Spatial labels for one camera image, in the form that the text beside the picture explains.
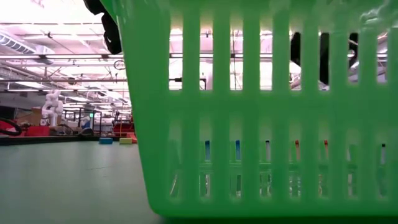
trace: floor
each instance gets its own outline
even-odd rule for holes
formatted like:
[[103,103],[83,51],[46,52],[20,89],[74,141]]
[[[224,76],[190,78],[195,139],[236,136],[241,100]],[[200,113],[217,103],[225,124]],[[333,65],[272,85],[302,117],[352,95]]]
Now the floor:
[[[347,221],[299,219],[317,223]],[[299,219],[162,218],[147,203],[136,145],[64,142],[0,147],[0,223],[4,224],[280,223]]]

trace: fluorescent light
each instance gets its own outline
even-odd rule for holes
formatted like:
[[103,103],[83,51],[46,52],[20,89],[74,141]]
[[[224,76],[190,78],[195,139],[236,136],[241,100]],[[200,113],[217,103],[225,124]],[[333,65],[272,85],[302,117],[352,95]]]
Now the fluorescent light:
[[109,110],[112,109],[112,106],[109,106],[109,105],[103,105],[103,106],[99,106],[99,107],[102,109],[109,109]]
[[16,82],[16,84],[32,87],[32,88],[43,88],[44,86],[37,82]]
[[78,110],[80,110],[81,108],[66,108],[66,110],[69,110],[69,111],[78,111]]
[[7,91],[14,91],[14,92],[36,92],[39,90],[7,90]]
[[272,54],[260,54],[260,58],[272,58]]
[[120,93],[115,92],[115,91],[108,91],[108,92],[106,92],[106,94],[107,94],[109,97],[112,97],[112,98],[114,98],[114,99],[123,98],[123,96],[122,96]]
[[63,107],[64,108],[84,108],[83,105],[68,105],[68,104],[64,105]]
[[359,65],[359,62],[355,62],[352,67],[356,68],[358,65]]
[[129,91],[129,89],[115,89],[115,90],[112,90],[112,91]]
[[379,53],[382,53],[382,54],[384,54],[384,53],[386,53],[387,52],[387,47],[383,47],[380,51],[379,51]]
[[77,90],[77,91],[107,91],[107,90]]
[[174,54],[170,54],[171,58],[182,58],[182,54],[181,53],[174,53]]
[[0,55],[0,59],[27,60],[27,59],[40,59],[40,56],[39,55]]
[[[52,91],[52,90],[42,90],[42,91]],[[59,90],[59,91],[74,91],[74,90]]]
[[47,59],[101,59],[100,54],[86,54],[86,55],[46,55]]
[[90,103],[91,105],[110,105],[111,103]]
[[79,97],[79,96],[69,97],[69,99],[75,100],[75,101],[80,101],[80,102],[87,102],[87,101],[89,101],[88,99],[83,98],[83,97]]
[[114,59],[123,59],[123,55],[108,55],[109,58],[114,58]]
[[199,57],[201,57],[201,58],[213,58],[213,54],[200,54]]

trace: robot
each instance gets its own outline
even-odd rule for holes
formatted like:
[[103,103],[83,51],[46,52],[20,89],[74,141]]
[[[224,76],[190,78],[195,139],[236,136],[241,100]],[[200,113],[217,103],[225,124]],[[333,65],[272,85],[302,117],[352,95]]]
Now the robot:
[[58,115],[62,115],[63,103],[58,100],[60,90],[52,90],[45,96],[45,104],[42,108],[41,126],[56,126]]

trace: black cable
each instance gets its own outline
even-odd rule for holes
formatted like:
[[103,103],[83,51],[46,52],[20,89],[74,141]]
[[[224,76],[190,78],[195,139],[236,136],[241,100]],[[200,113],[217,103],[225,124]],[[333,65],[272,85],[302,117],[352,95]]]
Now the black cable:
[[66,128],[67,130],[69,130],[69,133],[68,133],[67,135],[73,135],[73,129],[72,129],[71,127],[67,126],[66,124],[59,124],[58,126],[64,128],[64,130],[63,130],[63,133],[64,133],[64,134],[67,134],[67,133],[65,132],[65,128]]
[[59,124],[58,126],[69,129],[71,134],[68,134],[68,135],[70,135],[70,136],[93,136],[94,135],[94,131],[92,128],[85,128],[85,129],[81,130],[79,133],[73,134],[74,133],[73,129],[71,127],[67,126],[66,124]]
[[18,124],[14,123],[8,119],[5,119],[5,118],[0,118],[0,121],[10,124],[12,127],[15,128],[15,131],[7,131],[7,130],[0,129],[0,133],[6,134],[9,136],[19,136],[22,134],[22,128],[20,126],[18,126]]

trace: ceiling light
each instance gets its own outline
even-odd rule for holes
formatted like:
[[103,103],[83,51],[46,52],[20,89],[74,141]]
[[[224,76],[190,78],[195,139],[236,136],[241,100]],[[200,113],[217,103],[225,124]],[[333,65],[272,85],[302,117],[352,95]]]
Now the ceiling light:
[[64,105],[64,108],[84,108],[83,105]]
[[0,55],[0,59],[4,60],[28,60],[40,59],[39,55]]
[[[42,90],[42,91],[52,91],[52,90]],[[59,91],[74,91],[74,90],[59,90]]]
[[79,96],[69,97],[69,99],[75,100],[75,101],[80,101],[80,102],[87,102],[87,101],[89,101],[88,99],[83,98],[83,97],[79,97]]
[[359,65],[359,62],[355,62],[351,68],[356,68]]
[[103,105],[103,106],[99,106],[99,107],[102,109],[109,109],[109,110],[112,109],[112,106],[109,106],[109,105]]
[[14,91],[14,92],[37,92],[39,90],[7,90],[7,91]]
[[46,55],[48,59],[101,59],[100,54],[86,54],[86,55]]
[[131,114],[131,111],[119,111],[121,114]]
[[102,91],[102,90],[77,90],[77,91]]
[[120,93],[115,92],[115,91],[108,91],[108,92],[106,92],[106,94],[107,94],[107,96],[112,97],[114,99],[123,98],[123,96]]
[[200,58],[213,58],[213,54],[200,54]]
[[44,86],[37,82],[16,82],[16,84],[32,87],[32,88],[43,88]]
[[81,108],[66,108],[66,110],[68,110],[68,111],[78,111],[78,110],[81,110]]

